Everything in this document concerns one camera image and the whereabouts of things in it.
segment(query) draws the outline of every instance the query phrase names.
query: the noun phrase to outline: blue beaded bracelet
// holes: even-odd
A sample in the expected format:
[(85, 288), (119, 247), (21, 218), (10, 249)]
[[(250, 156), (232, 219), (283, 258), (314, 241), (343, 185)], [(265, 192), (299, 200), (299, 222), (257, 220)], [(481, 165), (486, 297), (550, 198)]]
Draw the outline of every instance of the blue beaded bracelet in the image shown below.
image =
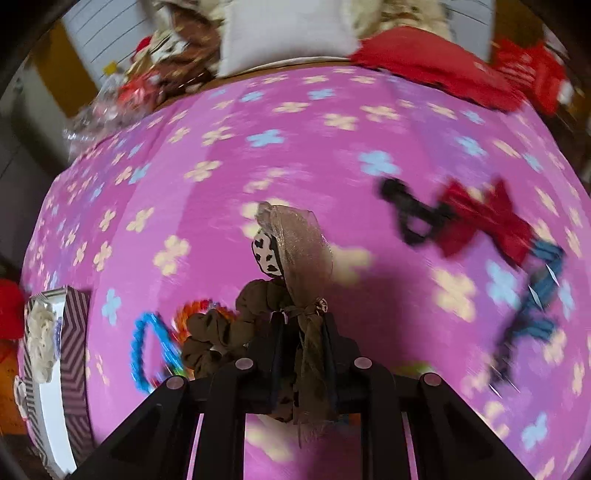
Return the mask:
[(168, 370), (173, 375), (184, 375), (184, 368), (180, 350), (172, 341), (166, 325), (155, 314), (143, 313), (135, 321), (134, 339), (131, 341), (131, 378), (138, 390), (149, 394), (154, 391), (154, 386), (144, 374), (144, 359), (142, 358), (145, 330), (148, 325), (154, 329), (154, 333), (160, 341), (162, 357)]

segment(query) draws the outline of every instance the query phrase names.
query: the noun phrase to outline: black hair clip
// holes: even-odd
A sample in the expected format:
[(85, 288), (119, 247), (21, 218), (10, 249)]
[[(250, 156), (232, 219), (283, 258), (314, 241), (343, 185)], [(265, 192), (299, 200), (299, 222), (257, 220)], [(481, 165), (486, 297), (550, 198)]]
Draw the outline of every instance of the black hair clip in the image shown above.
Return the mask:
[[(408, 192), (406, 184), (398, 179), (383, 179), (379, 193), (384, 200), (396, 207), (398, 228), (407, 245), (420, 245), (434, 238), (446, 222), (454, 217), (452, 208), (448, 204), (439, 203), (435, 208), (429, 207), (413, 197)], [(425, 235), (411, 230), (408, 224), (412, 218), (422, 220), (431, 228)]]

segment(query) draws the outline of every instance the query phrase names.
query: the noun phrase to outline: red cloth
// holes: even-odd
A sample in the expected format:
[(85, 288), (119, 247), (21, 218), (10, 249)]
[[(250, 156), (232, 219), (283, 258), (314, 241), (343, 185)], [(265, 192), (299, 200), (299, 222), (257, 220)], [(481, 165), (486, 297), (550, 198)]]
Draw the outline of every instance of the red cloth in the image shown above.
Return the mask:
[(25, 298), (18, 285), (0, 279), (0, 339), (18, 340), (25, 334)]
[(458, 253), (478, 230), (490, 235), (507, 262), (520, 267), (531, 250), (532, 228), (513, 212), (505, 182), (497, 180), (483, 203), (470, 197), (455, 180), (443, 193), (442, 202), (457, 215), (436, 238), (444, 257)]
[(500, 73), (458, 45), (431, 32), (397, 27), (363, 40), (351, 61), (383, 68), (408, 80), (436, 86), (487, 108), (517, 110), (524, 99)]
[(566, 78), (564, 66), (539, 42), (522, 48), (502, 39), (495, 53), (493, 67), (521, 90), (534, 106), (554, 115), (558, 109), (558, 94)]

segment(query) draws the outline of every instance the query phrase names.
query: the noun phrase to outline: gift box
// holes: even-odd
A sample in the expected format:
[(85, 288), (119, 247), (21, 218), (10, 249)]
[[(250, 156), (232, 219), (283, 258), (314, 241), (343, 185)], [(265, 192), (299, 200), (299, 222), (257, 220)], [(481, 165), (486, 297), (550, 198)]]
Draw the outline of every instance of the gift box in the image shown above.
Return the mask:
[(56, 315), (55, 363), (47, 382), (35, 381), (27, 349), (28, 326), (21, 342), (24, 351), (28, 429), (49, 474), (63, 479), (92, 453), (95, 443), (86, 399), (86, 324), (90, 297), (71, 287), (32, 296), (25, 318), (36, 300), (51, 305)]

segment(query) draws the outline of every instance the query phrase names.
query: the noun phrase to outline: white pillow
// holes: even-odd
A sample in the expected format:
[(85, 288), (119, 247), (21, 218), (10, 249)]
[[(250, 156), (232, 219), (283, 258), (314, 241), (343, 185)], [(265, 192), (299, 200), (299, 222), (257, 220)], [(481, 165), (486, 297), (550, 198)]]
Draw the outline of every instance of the white pillow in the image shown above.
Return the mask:
[(233, 0), (218, 76), (298, 57), (348, 57), (359, 43), (345, 1)]

